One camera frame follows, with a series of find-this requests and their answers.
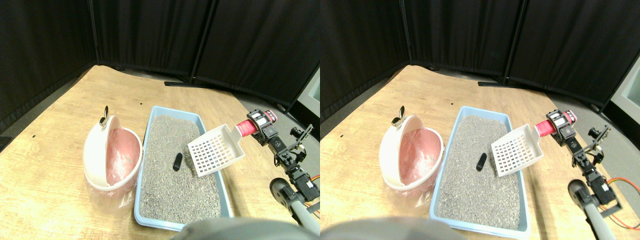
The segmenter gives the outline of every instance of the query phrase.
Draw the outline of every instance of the orange wire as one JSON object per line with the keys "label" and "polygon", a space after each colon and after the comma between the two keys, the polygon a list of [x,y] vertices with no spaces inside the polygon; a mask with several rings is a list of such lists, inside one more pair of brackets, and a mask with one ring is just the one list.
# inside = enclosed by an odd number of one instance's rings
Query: orange wire
{"label": "orange wire", "polygon": [[607,181],[608,184],[615,182],[617,180],[623,180],[625,182],[627,182],[628,184],[631,184],[634,188],[636,188],[636,190],[638,190],[638,192],[640,192],[640,188],[638,186],[636,186],[633,182],[629,181],[628,179],[624,178],[624,177],[614,177],[612,179],[609,179]]}
{"label": "orange wire", "polygon": [[[607,184],[610,184],[610,183],[615,182],[615,181],[617,181],[617,180],[622,180],[622,181],[625,181],[625,182],[627,182],[627,183],[631,184],[634,188],[636,188],[636,190],[637,190],[638,192],[640,192],[640,188],[639,188],[638,186],[636,186],[633,182],[629,181],[628,179],[626,179],[626,178],[624,178],[624,177],[615,177],[615,178],[609,179],[609,180],[607,181]],[[616,217],[616,215],[615,215],[615,214],[612,214],[611,216],[613,216],[613,218],[616,218],[616,220],[618,220],[618,221],[619,221],[622,225],[624,225],[625,227],[627,227],[627,228],[629,228],[629,229],[631,229],[631,230],[640,231],[640,228],[634,228],[634,227],[631,227],[631,226],[629,226],[629,225],[625,224],[624,222],[622,222],[618,217]]]}

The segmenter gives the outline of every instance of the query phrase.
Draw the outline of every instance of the gray floor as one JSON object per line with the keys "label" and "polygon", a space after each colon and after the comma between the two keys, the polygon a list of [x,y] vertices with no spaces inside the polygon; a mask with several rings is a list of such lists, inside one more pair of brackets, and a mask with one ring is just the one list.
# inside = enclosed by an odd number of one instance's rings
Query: gray floor
{"label": "gray floor", "polygon": [[[163,74],[156,74],[153,72],[147,72],[142,70],[133,70],[126,69],[122,71],[126,74],[130,74],[138,77],[146,77],[151,79],[157,79],[159,81],[173,81],[179,82],[175,77],[166,76]],[[56,90],[49,97],[44,99],[41,103],[39,103],[36,107],[30,110],[27,114],[25,114],[22,118],[18,119],[13,125],[11,125],[5,132],[0,133],[0,136],[9,136],[15,138],[24,130],[33,120],[35,120],[45,109],[47,109],[53,102],[58,100],[64,93],[69,90],[75,83],[77,79],[63,85],[60,89]],[[234,94],[236,98],[242,103],[242,105],[246,108],[247,111],[253,111],[254,109],[272,109],[276,115],[278,116],[278,122],[276,122],[275,127],[280,133],[279,136],[282,140],[287,144],[294,143],[295,139],[293,136],[289,135],[289,131],[293,127],[298,127],[299,129],[304,129],[306,127],[301,126],[293,117],[290,115],[285,115],[279,109],[274,108],[269,105],[267,102],[263,101],[258,97],[254,97],[247,94],[237,93]],[[307,150],[307,157],[304,162],[301,163],[302,168],[307,171],[307,173],[313,177],[315,175],[320,174],[320,142],[318,142],[315,138],[309,137],[306,138],[304,144],[305,149]],[[265,159],[265,161],[273,161],[272,158]]]}
{"label": "gray floor", "polygon": [[[468,72],[461,72],[457,70],[441,68],[439,71],[437,71],[437,73],[475,81],[495,82],[493,79],[485,76],[471,74]],[[358,108],[358,106],[362,105],[367,99],[369,99],[376,92],[378,92],[378,90],[385,86],[388,81],[389,79],[385,79],[380,83],[374,85],[372,88],[368,89],[366,92],[364,92],[356,99],[352,100],[349,104],[344,106],[342,109],[340,109],[338,112],[336,112],[336,114],[327,118],[322,124],[320,135],[322,137],[326,136],[329,132],[331,132],[333,128],[335,128],[335,126],[337,126],[341,121],[349,116],[349,114],[351,114],[356,108]],[[588,132],[592,127],[595,127],[598,130],[602,130],[604,129],[604,125],[612,125],[612,123],[606,118],[606,116],[596,114],[587,106],[571,97],[553,93],[548,93],[547,95],[560,110],[570,109],[578,116],[578,121],[575,123],[574,128],[588,143],[591,142],[591,137],[589,137]],[[546,113],[541,113],[541,117],[544,118],[545,114]],[[622,135],[622,133],[620,133],[617,128],[612,129],[601,146],[605,152],[605,158],[602,161],[602,164],[607,169],[607,172],[611,177],[624,177],[636,184],[640,184],[640,175],[638,174],[640,170],[640,150],[638,150],[624,135]],[[567,159],[565,165],[567,168],[571,168],[571,159]],[[575,178],[584,180],[584,178],[580,175],[580,170],[576,169],[575,171]],[[640,216],[640,195],[638,195],[638,192],[632,186],[629,186],[628,184],[622,183],[620,181],[614,184],[616,184],[620,188],[620,191],[629,202],[631,209],[633,209],[636,214]]]}

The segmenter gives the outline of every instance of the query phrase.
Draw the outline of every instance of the gray object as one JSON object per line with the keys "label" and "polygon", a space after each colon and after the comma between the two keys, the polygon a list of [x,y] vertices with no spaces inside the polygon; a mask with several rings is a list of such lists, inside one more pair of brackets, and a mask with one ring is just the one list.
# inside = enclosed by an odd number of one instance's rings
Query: gray object
{"label": "gray object", "polygon": [[172,240],[313,240],[308,230],[282,221],[255,218],[212,218],[186,225]]}
{"label": "gray object", "polygon": [[[192,121],[167,115],[153,118],[141,183],[141,216],[188,224],[221,215],[216,178],[198,177],[187,147],[199,136]],[[184,166],[174,171],[177,152],[184,156]]]}
{"label": "gray object", "polygon": [[449,147],[442,171],[438,215],[499,228],[517,230],[520,196],[516,175],[499,177],[488,156],[488,166],[476,170],[478,156],[491,152],[491,143],[507,133],[504,123],[480,116],[465,116]]}
{"label": "gray object", "polygon": [[428,218],[390,217],[354,220],[334,225],[323,231],[321,239],[460,240],[465,238],[441,221]]}
{"label": "gray object", "polygon": [[599,240],[615,240],[616,236],[611,232],[611,228],[604,221],[604,215],[600,214],[596,206],[600,205],[597,198],[592,197],[587,185],[581,180],[573,180],[568,186],[569,195],[573,202],[578,205],[587,215],[587,221],[591,225],[593,234]]}
{"label": "gray object", "polygon": [[320,224],[311,216],[314,211],[310,212],[302,205],[304,198],[299,193],[296,193],[286,180],[281,178],[273,179],[269,184],[269,188],[273,198],[289,210],[289,213],[298,220],[300,226],[316,235],[320,235]]}

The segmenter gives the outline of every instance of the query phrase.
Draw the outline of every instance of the black stand base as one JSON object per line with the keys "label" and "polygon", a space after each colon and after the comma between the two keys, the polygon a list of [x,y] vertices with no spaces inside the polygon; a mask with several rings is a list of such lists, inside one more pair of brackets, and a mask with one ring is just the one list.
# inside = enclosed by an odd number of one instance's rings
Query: black stand base
{"label": "black stand base", "polygon": [[219,86],[214,86],[213,84],[191,84],[191,83],[180,83],[180,82],[164,82],[165,86],[181,86],[185,88],[206,88],[206,89],[221,89]]}
{"label": "black stand base", "polygon": [[520,85],[520,84],[502,84],[502,83],[487,83],[487,82],[478,82],[478,86],[492,86],[492,87],[495,87],[495,88],[529,89],[528,86]]}
{"label": "black stand base", "polygon": [[0,152],[11,143],[11,137],[0,137]]}

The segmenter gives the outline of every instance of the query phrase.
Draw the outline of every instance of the gray cat litter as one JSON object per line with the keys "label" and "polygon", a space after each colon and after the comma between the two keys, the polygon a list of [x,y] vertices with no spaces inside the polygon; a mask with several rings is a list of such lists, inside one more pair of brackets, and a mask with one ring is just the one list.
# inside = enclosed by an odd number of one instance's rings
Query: gray cat litter
{"label": "gray cat litter", "polygon": [[[148,133],[140,194],[140,215],[188,224],[220,216],[216,178],[198,177],[187,144],[200,136],[196,123],[167,115],[153,118]],[[182,164],[173,170],[175,156]]]}

